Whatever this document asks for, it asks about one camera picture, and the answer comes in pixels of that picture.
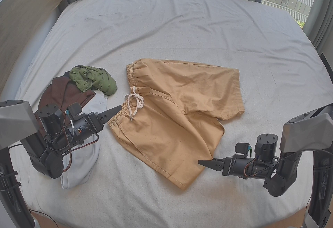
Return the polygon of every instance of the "wooden floor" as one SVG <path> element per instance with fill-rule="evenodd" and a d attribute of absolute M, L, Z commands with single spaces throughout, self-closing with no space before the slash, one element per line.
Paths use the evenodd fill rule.
<path fill-rule="evenodd" d="M 331 202 L 330 210 L 331 210 L 331 212 L 333 211 L 333 200 Z M 273 223 L 269 226 L 266 226 L 265 228 L 287 228 L 288 226 L 301 227 L 301 225 L 303 224 L 304 213 L 305 213 L 305 208 L 301 209 L 300 211 L 298 211 L 294 215 L 290 216 L 289 218 L 286 218 L 279 222 Z M 34 215 L 35 218 L 38 220 L 41 228 L 57 228 L 55 223 L 53 221 L 51 221 L 50 219 L 48 219 L 44 216 L 38 215 L 36 213 L 32 213 L 32 215 Z M 58 226 L 59 226 L 59 228 L 70 228 L 67 226 L 60 225 L 60 224 L 58 224 Z M 326 224 L 325 228 L 333 228 L 333 214 L 330 217 L 330 219 L 328 220 L 328 223 Z"/>

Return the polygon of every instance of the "white drawstring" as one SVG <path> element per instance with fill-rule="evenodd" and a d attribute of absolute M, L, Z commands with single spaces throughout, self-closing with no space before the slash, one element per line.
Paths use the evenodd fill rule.
<path fill-rule="evenodd" d="M 132 115 L 132 110 L 131 110 L 131 106 L 130 106 L 130 97 L 132 97 L 132 96 L 134 96 L 136 98 L 136 108 L 135 108 L 133 115 Z M 141 109 L 144 106 L 144 98 L 142 96 L 140 96 L 138 93 L 135 93 L 135 86 L 133 86 L 133 93 L 127 94 L 125 97 L 127 97 L 127 105 L 128 105 L 128 109 L 130 111 L 130 118 L 132 121 L 134 115 L 138 111 L 138 108 Z"/>

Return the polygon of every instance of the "green clothing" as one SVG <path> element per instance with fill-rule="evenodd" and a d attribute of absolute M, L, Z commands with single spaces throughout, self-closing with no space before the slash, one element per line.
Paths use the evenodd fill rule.
<path fill-rule="evenodd" d="M 110 96 L 117 90 L 116 81 L 103 68 L 78 65 L 69 72 L 69 78 L 82 92 L 99 89 Z"/>

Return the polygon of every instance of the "white bed sheet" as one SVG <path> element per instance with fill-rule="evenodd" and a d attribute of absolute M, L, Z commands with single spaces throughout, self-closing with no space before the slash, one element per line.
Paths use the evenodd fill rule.
<path fill-rule="evenodd" d="M 331 103 L 333 86 L 316 50 L 283 10 L 244 0 L 82 0 L 69 5 L 29 67 L 17 99 L 36 110 L 53 77 L 78 64 L 105 68 L 117 81 L 108 109 L 130 92 L 125 65 L 140 58 L 176 59 L 238 68 L 245 113 L 223 121 L 214 156 L 234 154 L 283 124 Z M 182 191 L 128 153 L 109 127 L 89 180 L 61 189 L 32 167 L 22 147 L 11 149 L 29 207 L 72 227 L 261 227 L 306 205 L 312 153 L 296 182 L 272 197 L 263 181 L 205 169 Z"/>

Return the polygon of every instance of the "tan shorts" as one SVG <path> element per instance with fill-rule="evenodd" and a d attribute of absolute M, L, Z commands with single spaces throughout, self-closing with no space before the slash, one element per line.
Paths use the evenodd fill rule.
<path fill-rule="evenodd" d="M 186 189 L 212 159 L 227 120 L 244 112 L 239 71 L 208 64 L 140 59 L 127 65 L 131 90 L 144 105 L 131 121 L 127 100 L 109 122 L 119 143 Z M 130 98 L 132 115 L 136 98 Z"/>

